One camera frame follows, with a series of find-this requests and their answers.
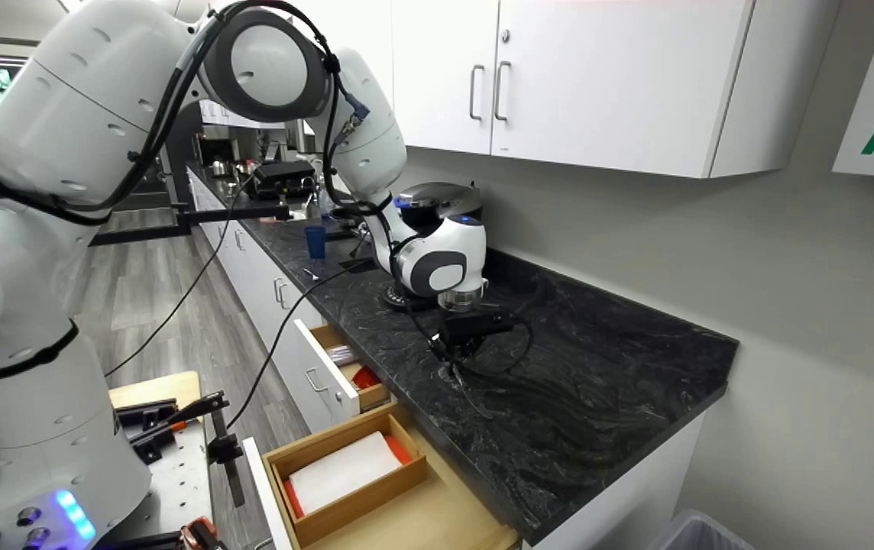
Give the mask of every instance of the cabinet door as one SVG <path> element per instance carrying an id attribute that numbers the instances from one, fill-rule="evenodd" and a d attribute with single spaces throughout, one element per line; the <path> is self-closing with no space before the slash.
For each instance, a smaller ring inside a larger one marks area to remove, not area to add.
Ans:
<path id="1" fill-rule="evenodd" d="M 707 178 L 750 0 L 502 0 L 495 155 Z"/>
<path id="2" fill-rule="evenodd" d="M 331 48 L 353 48 L 394 101 L 394 0 L 302 0 L 296 3 Z"/>
<path id="3" fill-rule="evenodd" d="M 409 146 L 488 154 L 499 0 L 396 0 L 394 101 Z"/>

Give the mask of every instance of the open drawer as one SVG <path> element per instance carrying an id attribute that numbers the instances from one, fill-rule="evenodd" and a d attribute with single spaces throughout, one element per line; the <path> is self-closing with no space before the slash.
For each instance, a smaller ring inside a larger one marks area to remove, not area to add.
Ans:
<path id="1" fill-rule="evenodd" d="M 396 419 L 405 438 L 416 443 L 416 454 L 423 466 L 421 481 L 413 487 L 399 487 L 371 509 L 348 509 L 343 525 L 325 532 L 300 532 L 291 518 L 291 504 L 283 492 L 277 492 L 277 481 L 272 481 L 272 462 L 283 466 L 296 455 L 316 454 L 331 440 L 344 440 L 363 435 L 367 427 Z M 518 537 L 512 530 L 499 524 L 476 494 L 460 484 L 460 478 L 441 460 L 441 454 L 413 427 L 409 416 L 399 407 L 371 411 L 353 422 L 344 422 L 334 431 L 312 435 L 291 447 L 260 455 L 253 440 L 244 440 L 244 455 L 250 466 L 250 478 L 260 494 L 260 509 L 267 525 L 272 532 L 272 545 L 277 550 L 352 550 L 352 548 L 454 548 L 454 550 L 507 550 L 515 548 Z"/>
<path id="2" fill-rule="evenodd" d="M 376 376 L 352 354 L 334 359 L 343 346 L 334 328 L 309 328 L 302 317 L 294 317 L 283 333 L 277 370 L 312 431 L 343 425 L 389 400 L 385 386 L 371 382 Z"/>

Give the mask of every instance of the floor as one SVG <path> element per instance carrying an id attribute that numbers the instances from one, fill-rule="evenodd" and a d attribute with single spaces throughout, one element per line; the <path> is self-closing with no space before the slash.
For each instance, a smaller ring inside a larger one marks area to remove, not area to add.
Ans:
<path id="1" fill-rule="evenodd" d="M 123 210 L 111 231 L 169 223 L 169 210 Z M 67 293 L 79 329 L 95 343 L 111 370 L 131 354 L 157 324 L 173 310 L 207 259 L 207 244 L 192 240 L 158 240 L 137 244 L 92 247 L 73 272 Z M 238 305 L 219 265 L 212 265 L 173 321 L 118 370 L 111 386 L 128 386 L 178 370 L 199 370 L 204 393 L 225 393 L 232 411 L 244 400 L 261 346 Z M 305 438 L 305 425 L 274 370 L 238 422 L 236 435 L 255 438 L 260 449 Z M 232 550 L 267 545 L 267 525 L 248 492 L 248 509 L 236 511 L 219 467 L 212 472 L 214 519 Z"/>

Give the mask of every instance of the wire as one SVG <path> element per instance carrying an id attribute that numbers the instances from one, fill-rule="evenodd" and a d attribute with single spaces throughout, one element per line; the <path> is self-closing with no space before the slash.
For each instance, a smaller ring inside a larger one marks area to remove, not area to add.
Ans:
<path id="1" fill-rule="evenodd" d="M 158 328 L 128 354 L 123 359 L 113 370 L 103 373 L 103 379 L 117 376 L 118 370 L 124 370 L 137 354 L 142 354 L 153 339 L 171 324 L 171 317 L 183 310 L 183 303 L 192 298 L 192 290 L 199 288 L 199 281 L 204 278 L 204 272 L 217 262 L 219 257 L 219 247 L 225 242 L 225 231 L 228 231 L 228 219 L 224 223 L 224 234 L 219 234 L 219 242 L 217 247 L 212 252 L 212 257 L 200 262 L 200 269 L 194 272 L 192 285 L 183 290 L 183 298 L 171 305 L 171 311 L 158 321 Z"/>
<path id="2" fill-rule="evenodd" d="M 316 278 L 302 298 L 294 301 L 294 305 L 288 310 L 288 316 L 283 316 L 283 321 L 280 321 L 280 328 L 277 328 L 272 346 L 268 346 L 267 354 L 261 354 L 261 364 L 260 364 L 260 370 L 255 370 L 255 376 L 253 376 L 253 382 L 250 382 L 250 393 L 248 393 L 240 411 L 225 422 L 225 431 L 232 431 L 232 425 L 248 412 L 248 407 L 250 407 L 255 388 L 260 388 L 260 379 L 261 379 L 267 368 L 272 364 L 274 350 L 277 350 L 277 343 L 280 343 L 280 336 L 283 336 L 283 328 L 288 328 L 288 321 L 294 317 L 294 311 L 296 311 L 314 290 L 320 290 L 325 285 L 331 285 L 331 281 L 336 281 L 336 278 L 343 278 L 343 275 L 348 275 L 348 272 L 336 272 L 336 275 Z"/>

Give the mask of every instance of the black granite countertop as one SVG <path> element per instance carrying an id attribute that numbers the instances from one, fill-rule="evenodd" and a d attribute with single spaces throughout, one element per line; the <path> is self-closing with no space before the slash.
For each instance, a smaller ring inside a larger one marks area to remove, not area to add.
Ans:
<path id="1" fill-rule="evenodd" d="M 320 275 L 325 288 L 312 290 L 320 316 L 532 545 L 716 403 L 735 354 L 721 333 L 488 255 L 488 301 L 518 311 L 534 343 L 515 364 L 526 328 L 485 339 L 454 388 L 413 317 L 382 305 L 392 285 L 382 269 L 334 278 L 353 242 L 334 242 L 328 259 L 312 262 L 302 223 L 244 219 L 244 231 L 296 288 Z"/>

